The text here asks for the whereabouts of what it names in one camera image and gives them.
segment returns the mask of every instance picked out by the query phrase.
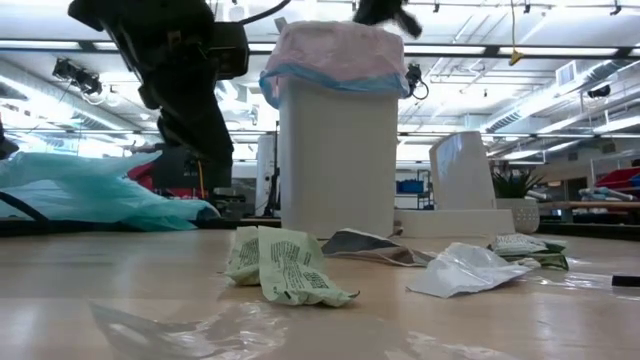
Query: plastic bag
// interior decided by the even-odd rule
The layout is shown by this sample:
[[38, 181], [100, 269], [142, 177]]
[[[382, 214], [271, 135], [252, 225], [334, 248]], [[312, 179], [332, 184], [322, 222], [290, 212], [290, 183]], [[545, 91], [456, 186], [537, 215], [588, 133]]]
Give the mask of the plastic bag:
[[351, 22], [288, 25], [260, 74], [265, 100], [279, 107], [285, 82], [294, 76], [329, 89], [409, 96], [402, 38]]
[[493, 289], [529, 271], [530, 268], [509, 264], [487, 249], [453, 243], [432, 260], [408, 288], [448, 298], [458, 293]]
[[[209, 208], [200, 200], [170, 200], [124, 178], [136, 166], [160, 153], [126, 158], [90, 159], [70, 155], [19, 153], [0, 163], [0, 190], [49, 220], [123, 222], [145, 231], [189, 230], [198, 213]], [[20, 216], [0, 203], [0, 217]]]

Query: trash bag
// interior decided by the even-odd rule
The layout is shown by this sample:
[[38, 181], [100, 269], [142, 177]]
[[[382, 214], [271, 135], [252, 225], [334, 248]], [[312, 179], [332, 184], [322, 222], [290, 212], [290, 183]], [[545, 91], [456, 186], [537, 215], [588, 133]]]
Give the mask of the trash bag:
[[[204, 209], [201, 200], [171, 200], [125, 177], [134, 167], [160, 156], [90, 159], [70, 155], [18, 153], [0, 162], [0, 191], [14, 196], [49, 220], [123, 222], [144, 231], [190, 230]], [[0, 203], [0, 217], [25, 217]]]
[[279, 107], [283, 77], [298, 77], [326, 88], [409, 96], [404, 45], [398, 35], [351, 22], [287, 25], [260, 74], [265, 100]]

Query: food wrapper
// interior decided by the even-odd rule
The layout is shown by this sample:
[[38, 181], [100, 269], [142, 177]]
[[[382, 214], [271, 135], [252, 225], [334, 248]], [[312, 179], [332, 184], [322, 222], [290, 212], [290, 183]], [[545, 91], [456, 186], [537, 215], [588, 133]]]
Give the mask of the food wrapper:
[[297, 231], [242, 227], [226, 275], [237, 285], [261, 285], [269, 301], [286, 305], [339, 307], [358, 294], [336, 286], [324, 270], [318, 240]]
[[313, 236], [268, 227], [260, 227], [258, 233], [260, 284], [269, 301], [339, 307], [358, 296], [341, 290], [324, 274], [322, 250]]
[[258, 228], [239, 227], [225, 275], [237, 285], [260, 285], [259, 260]]

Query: black object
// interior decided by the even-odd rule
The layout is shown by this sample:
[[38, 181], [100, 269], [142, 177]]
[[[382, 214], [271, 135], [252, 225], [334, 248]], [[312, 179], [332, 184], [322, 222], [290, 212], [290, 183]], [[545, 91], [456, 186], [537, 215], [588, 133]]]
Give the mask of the black object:
[[231, 187], [231, 166], [196, 158], [183, 147], [164, 146], [162, 155], [153, 163], [153, 187], [200, 188], [200, 167], [205, 189]]
[[553, 234], [597, 239], [640, 241], [640, 226], [606, 224], [565, 224], [544, 222], [538, 234]]
[[230, 167], [233, 145], [215, 83], [247, 73], [243, 26], [289, 2], [241, 22], [215, 22], [205, 0], [74, 0], [69, 15], [113, 39], [142, 82], [145, 106], [160, 109], [158, 128], [167, 144]]
[[613, 275], [611, 286], [640, 287], [640, 276]]
[[611, 94], [611, 87], [609, 85], [605, 85], [601, 88], [587, 91], [587, 96], [592, 99], [607, 97]]
[[40, 213], [38, 210], [34, 209], [29, 204], [14, 197], [13, 195], [9, 195], [5, 192], [0, 191], [0, 201], [30, 216], [35, 221], [47, 222], [49, 220], [47, 219], [46, 216], [42, 215], [42, 213]]
[[[407, 71], [405, 78], [409, 83], [409, 96], [413, 96], [418, 100], [426, 99], [427, 97], [429, 97], [429, 86], [427, 86], [427, 84], [425, 84], [425, 82], [422, 80], [422, 71], [420, 70], [420, 65], [409, 64], [408, 68], [409, 71]], [[415, 90], [419, 85], [423, 85], [427, 89], [427, 93], [422, 97], [418, 97], [415, 95]]]
[[58, 59], [53, 68], [53, 76], [63, 81], [70, 81], [72, 86], [77, 87], [87, 95], [102, 93], [100, 76], [88, 73], [85, 69], [72, 64], [69, 60]]
[[405, 0], [361, 0], [353, 21], [363, 25], [377, 25], [394, 20], [400, 27], [414, 38], [422, 34], [422, 26], [413, 15], [402, 9]]
[[615, 9], [609, 13], [610, 16], [616, 16], [620, 14], [620, 11], [622, 11], [622, 6], [620, 6], [620, 3], [618, 2], [618, 0], [614, 1], [614, 6], [615, 6]]
[[2, 128], [2, 119], [0, 119], [0, 160], [7, 159], [9, 155], [18, 151], [20, 148], [12, 141], [4, 136], [4, 129]]

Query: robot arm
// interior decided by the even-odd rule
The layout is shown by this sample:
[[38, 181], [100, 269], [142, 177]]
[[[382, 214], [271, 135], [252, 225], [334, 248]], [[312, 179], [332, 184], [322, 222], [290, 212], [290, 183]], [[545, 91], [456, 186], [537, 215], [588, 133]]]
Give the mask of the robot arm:
[[168, 145], [230, 167], [233, 145], [215, 83], [247, 73], [244, 25], [290, 1], [241, 22], [215, 22], [205, 0], [74, 0], [69, 15], [113, 39], [142, 83], [145, 106], [160, 109], [158, 129]]

